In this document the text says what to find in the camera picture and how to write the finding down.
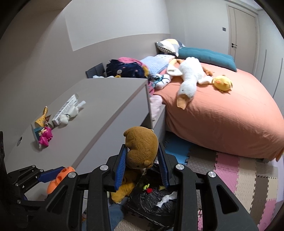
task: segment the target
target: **garbage bag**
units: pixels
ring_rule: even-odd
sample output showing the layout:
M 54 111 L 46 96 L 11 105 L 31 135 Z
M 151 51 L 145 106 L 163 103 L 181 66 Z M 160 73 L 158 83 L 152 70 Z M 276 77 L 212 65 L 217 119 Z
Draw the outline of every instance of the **garbage bag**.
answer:
M 149 188 L 153 189 L 149 194 L 143 190 L 143 186 L 147 184 L 150 184 Z M 169 195 L 174 191 L 165 189 L 159 191 L 160 185 L 163 184 L 159 165 L 154 164 L 153 167 L 148 169 L 146 174 L 140 178 L 136 187 L 132 190 L 126 207 L 153 222 L 155 225 L 171 228 L 174 226 L 177 200 L 170 200 L 163 204 L 161 208 L 156 206 L 165 195 Z

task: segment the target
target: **long teal cushion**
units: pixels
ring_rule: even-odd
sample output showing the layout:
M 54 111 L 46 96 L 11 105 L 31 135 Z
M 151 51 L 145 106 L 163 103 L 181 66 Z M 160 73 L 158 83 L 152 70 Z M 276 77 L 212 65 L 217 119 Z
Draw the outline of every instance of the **long teal cushion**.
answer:
M 195 57 L 201 63 L 208 63 L 219 67 L 227 68 L 231 71 L 237 71 L 234 59 L 230 55 L 214 52 L 207 49 L 182 47 L 179 49 L 179 59 Z

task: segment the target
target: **door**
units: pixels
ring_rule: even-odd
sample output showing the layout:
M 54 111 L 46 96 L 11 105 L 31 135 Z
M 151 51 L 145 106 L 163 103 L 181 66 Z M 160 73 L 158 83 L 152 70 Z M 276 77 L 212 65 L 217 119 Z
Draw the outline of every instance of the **door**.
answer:
M 253 73 L 257 48 L 256 18 L 229 6 L 230 55 L 238 69 Z

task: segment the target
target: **wall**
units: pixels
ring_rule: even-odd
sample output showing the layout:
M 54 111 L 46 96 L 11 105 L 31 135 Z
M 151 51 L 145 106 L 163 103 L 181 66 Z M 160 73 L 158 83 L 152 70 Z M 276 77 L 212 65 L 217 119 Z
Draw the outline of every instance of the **wall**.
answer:
M 284 58 L 284 39 L 264 10 L 259 12 L 258 19 L 260 27 L 260 53 L 256 78 L 261 81 L 273 96 L 282 115 L 284 115 L 284 65 L 281 67 L 282 58 Z
M 33 1 L 0 40 L 0 130 L 6 155 L 44 106 L 86 78 L 86 70 L 111 58 L 155 55 L 154 42 L 169 37 L 163 0 L 145 0 L 143 16 L 133 4 L 140 2 L 133 0 L 121 5 L 115 0 L 72 0 L 62 11 L 41 14 L 32 12 Z
M 229 19 L 227 4 L 256 9 L 239 0 L 166 0 L 172 38 L 185 46 L 228 54 Z

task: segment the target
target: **bed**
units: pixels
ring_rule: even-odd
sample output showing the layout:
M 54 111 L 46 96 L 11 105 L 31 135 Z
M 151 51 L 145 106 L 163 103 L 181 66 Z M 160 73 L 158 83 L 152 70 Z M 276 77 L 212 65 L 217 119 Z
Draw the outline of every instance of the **bed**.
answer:
M 198 85 L 185 110 L 176 106 L 180 77 L 155 91 L 166 104 L 166 124 L 179 137 L 197 145 L 238 156 L 278 160 L 284 148 L 284 119 L 273 98 L 251 74 L 202 63 L 214 76 L 233 82 L 229 93 Z

